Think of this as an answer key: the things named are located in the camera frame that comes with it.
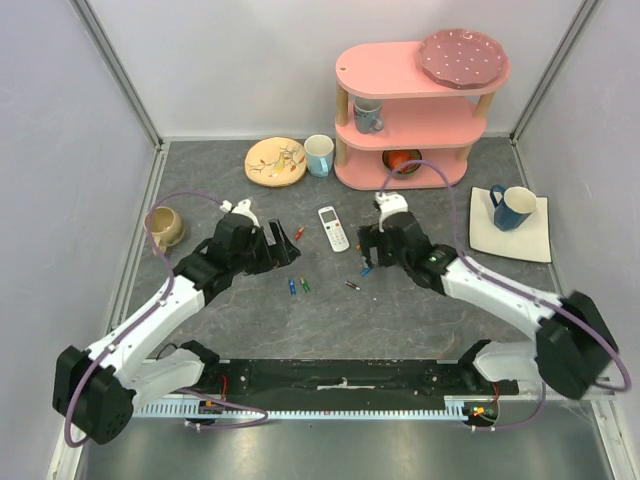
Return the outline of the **white remote control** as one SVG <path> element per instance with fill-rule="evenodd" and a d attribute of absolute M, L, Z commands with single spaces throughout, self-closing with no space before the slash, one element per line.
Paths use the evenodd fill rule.
<path fill-rule="evenodd" d="M 318 210 L 318 216 L 330 243 L 331 249 L 335 253 L 342 253 L 346 251 L 350 244 L 335 208 L 332 206 L 320 208 Z"/>

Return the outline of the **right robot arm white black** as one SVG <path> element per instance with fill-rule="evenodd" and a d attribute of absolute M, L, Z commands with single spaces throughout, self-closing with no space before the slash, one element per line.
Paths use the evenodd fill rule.
<path fill-rule="evenodd" d="M 566 398 L 583 398 L 619 351 L 588 295 L 561 297 L 487 270 L 453 246 L 432 243 L 410 212 L 359 227 L 358 239 L 368 265 L 399 266 L 417 286 L 479 307 L 525 334 L 534 343 L 526 360 Z"/>

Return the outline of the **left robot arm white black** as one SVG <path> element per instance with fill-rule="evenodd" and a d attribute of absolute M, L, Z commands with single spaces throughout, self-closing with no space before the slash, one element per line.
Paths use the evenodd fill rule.
<path fill-rule="evenodd" d="M 158 361 L 147 357 L 230 288 L 237 275 L 269 272 L 300 257 L 279 220 L 269 227 L 272 241 L 249 214 L 225 214 L 213 235 L 171 268 L 160 289 L 116 330 L 84 350 L 69 346 L 58 356 L 52 405 L 64 417 L 69 446 L 82 444 L 73 438 L 73 428 L 106 444 L 147 404 L 187 387 L 198 393 L 216 388 L 219 357 L 197 341 L 183 343 Z"/>

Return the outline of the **green battery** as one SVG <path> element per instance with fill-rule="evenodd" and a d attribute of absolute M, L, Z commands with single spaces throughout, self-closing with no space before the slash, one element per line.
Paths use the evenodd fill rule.
<path fill-rule="evenodd" d="M 303 290 L 306 293 L 309 293 L 311 291 L 309 284 L 306 282 L 306 280 L 303 277 L 300 277 L 300 283 L 301 283 L 301 286 L 302 286 Z"/>

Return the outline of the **black battery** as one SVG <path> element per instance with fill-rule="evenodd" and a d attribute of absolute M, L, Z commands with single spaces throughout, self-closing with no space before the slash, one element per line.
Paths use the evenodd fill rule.
<path fill-rule="evenodd" d="M 360 291 L 361 290 L 361 288 L 358 285 L 354 284 L 351 281 L 345 281 L 344 283 L 345 283 L 346 286 L 348 286 L 349 288 L 352 288 L 352 289 L 354 289 L 356 291 Z"/>

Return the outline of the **patterned dark bowl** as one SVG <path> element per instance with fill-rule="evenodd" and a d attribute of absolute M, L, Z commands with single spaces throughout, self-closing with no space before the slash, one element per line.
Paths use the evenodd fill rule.
<path fill-rule="evenodd" d="M 412 164 L 412 161 L 422 159 L 422 154 L 417 149 L 409 150 L 385 150 L 382 152 L 382 163 L 385 169 L 394 178 L 405 179 L 419 170 L 420 164 Z"/>

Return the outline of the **yellow floral plate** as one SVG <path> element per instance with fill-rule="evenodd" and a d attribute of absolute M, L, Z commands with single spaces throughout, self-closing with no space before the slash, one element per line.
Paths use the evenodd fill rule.
<path fill-rule="evenodd" d="M 288 137 L 269 137 L 258 141 L 244 161 L 247 178 L 266 187 L 285 187 L 298 182 L 307 172 L 303 146 Z"/>

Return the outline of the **orange cup in bowl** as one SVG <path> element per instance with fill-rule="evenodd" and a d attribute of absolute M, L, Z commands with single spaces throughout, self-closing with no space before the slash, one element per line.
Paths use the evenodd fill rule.
<path fill-rule="evenodd" d="M 416 168 L 416 165 L 410 164 L 416 159 L 417 157 L 412 151 L 394 150 L 387 154 L 387 166 L 390 170 L 396 170 L 398 173 L 406 173 Z"/>

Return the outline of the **light blue mug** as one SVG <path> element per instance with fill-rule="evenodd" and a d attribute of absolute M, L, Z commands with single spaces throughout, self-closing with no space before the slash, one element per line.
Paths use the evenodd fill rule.
<path fill-rule="evenodd" d="M 329 136 L 316 134 L 304 142 L 307 169 L 313 176 L 327 177 L 333 167 L 334 143 Z"/>

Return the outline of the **pink three-tier shelf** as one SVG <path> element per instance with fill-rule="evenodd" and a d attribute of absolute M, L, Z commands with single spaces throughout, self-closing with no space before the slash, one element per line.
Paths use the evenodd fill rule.
<path fill-rule="evenodd" d="M 418 49 L 416 41 L 361 44 L 336 61 L 334 171 L 352 189 L 376 190 L 387 180 L 382 157 L 388 150 L 416 150 L 435 166 L 390 180 L 392 189 L 440 188 L 458 183 L 467 171 L 468 155 L 485 132 L 494 94 L 511 68 L 504 67 L 480 89 L 446 88 L 423 73 Z M 381 101 L 382 131 L 357 131 L 357 97 Z"/>

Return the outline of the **grey mug on shelf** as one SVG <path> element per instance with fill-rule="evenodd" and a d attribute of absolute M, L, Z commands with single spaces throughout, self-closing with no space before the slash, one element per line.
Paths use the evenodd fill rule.
<path fill-rule="evenodd" d="M 356 129 L 362 134 L 377 133 L 384 129 L 381 118 L 382 101 L 355 97 L 353 113 Z"/>

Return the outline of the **dark blue mug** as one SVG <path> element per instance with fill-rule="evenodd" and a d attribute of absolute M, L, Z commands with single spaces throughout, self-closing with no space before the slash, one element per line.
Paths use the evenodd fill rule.
<path fill-rule="evenodd" d="M 525 187 L 493 185 L 489 197 L 494 225 L 501 231 L 517 229 L 537 209 L 536 195 Z"/>

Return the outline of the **white square plate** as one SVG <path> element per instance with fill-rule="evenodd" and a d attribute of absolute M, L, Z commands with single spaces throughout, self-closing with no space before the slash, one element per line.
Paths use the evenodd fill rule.
<path fill-rule="evenodd" d="M 474 186 L 469 212 L 469 244 L 479 252 L 536 263 L 551 262 L 548 199 L 537 198 L 537 208 L 521 225 L 500 230 L 494 223 L 490 191 Z"/>

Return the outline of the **pink polka dot plate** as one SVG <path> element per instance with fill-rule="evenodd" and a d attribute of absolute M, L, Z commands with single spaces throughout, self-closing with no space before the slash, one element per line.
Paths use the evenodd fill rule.
<path fill-rule="evenodd" d="M 428 35 L 417 51 L 417 63 L 435 83 L 452 89 L 485 87 L 507 71 L 500 42 L 474 30 L 442 29 Z"/>

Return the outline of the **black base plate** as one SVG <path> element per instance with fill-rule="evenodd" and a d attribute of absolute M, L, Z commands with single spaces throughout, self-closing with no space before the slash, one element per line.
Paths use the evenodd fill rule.
<path fill-rule="evenodd" d="M 516 395 L 466 363 L 435 360 L 232 359 L 207 366 L 192 387 L 271 411 L 440 410 L 446 396 Z"/>

